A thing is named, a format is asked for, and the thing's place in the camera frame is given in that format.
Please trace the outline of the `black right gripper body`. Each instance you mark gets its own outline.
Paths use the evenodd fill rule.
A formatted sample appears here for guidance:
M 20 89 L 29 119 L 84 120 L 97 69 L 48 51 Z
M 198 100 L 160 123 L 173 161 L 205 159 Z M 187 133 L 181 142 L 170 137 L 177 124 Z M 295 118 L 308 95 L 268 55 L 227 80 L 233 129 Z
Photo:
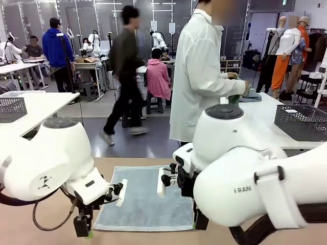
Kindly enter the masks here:
M 190 174 L 187 173 L 182 167 L 180 167 L 180 188 L 181 195 L 183 197 L 194 197 L 194 185 L 197 176 L 199 175 L 199 170 L 195 169 Z

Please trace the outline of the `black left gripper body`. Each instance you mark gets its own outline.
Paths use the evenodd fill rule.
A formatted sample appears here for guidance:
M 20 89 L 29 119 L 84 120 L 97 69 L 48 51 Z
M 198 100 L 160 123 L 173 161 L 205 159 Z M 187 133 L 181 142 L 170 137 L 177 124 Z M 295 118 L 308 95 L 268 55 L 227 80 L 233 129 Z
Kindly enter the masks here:
M 78 228 L 85 228 L 91 230 L 94 207 L 92 204 L 85 205 L 81 201 L 77 201 L 78 216 L 74 218 L 74 223 L 77 221 Z

